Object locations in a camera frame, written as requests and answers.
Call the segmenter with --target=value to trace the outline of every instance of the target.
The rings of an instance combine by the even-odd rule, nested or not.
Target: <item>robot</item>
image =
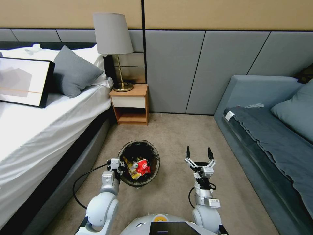
[[[189,202],[194,208],[192,211],[193,222],[168,214],[151,214],[133,220],[121,235],[228,235],[217,211],[217,208],[220,207],[220,201],[212,196],[216,186],[209,182],[209,179],[214,173],[213,166],[216,164],[216,160],[214,160],[209,147],[208,157],[208,162],[193,162],[190,158],[189,146],[187,147],[185,162],[194,171],[195,178],[194,187],[189,192]],[[125,165],[119,158],[112,158],[107,162],[107,165],[108,170],[102,174],[100,193],[89,202],[86,216],[76,235],[108,235],[110,232],[119,207],[117,194],[120,176]],[[195,206],[190,201],[190,194],[193,189],[195,189]]]

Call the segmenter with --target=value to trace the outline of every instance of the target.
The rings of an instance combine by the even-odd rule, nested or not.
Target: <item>gray cushion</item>
[[[313,143],[313,80],[291,99],[275,105],[271,112],[285,125]]]
[[[70,98],[78,96],[103,73],[101,69],[76,55],[67,46],[62,47],[54,63],[52,91]]]

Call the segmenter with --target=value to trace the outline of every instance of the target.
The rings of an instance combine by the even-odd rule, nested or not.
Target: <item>trash can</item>
[[[136,188],[151,182],[160,168],[159,153],[146,140],[134,140],[125,144],[118,158],[125,164],[121,180]]]

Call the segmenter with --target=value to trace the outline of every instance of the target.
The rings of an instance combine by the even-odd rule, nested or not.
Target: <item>sofa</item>
[[[302,86],[292,77],[236,75],[214,114],[281,235],[313,234],[313,144],[273,114]]]

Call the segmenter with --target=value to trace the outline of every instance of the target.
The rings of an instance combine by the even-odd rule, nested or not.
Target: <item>white pillow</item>
[[[82,48],[72,50],[76,55],[96,65],[104,71],[103,54],[98,53],[97,44],[91,48]],[[34,44],[32,47],[21,47],[11,50],[0,50],[3,57],[21,58],[21,59],[37,59],[54,61],[59,53],[59,50],[43,49],[40,44]]]

